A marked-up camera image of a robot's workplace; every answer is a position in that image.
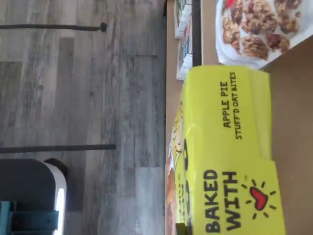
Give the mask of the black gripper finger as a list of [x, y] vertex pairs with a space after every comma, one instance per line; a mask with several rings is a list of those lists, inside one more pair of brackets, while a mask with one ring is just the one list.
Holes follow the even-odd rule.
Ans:
[[177, 223], [176, 224], [176, 235], [192, 235], [192, 225]]

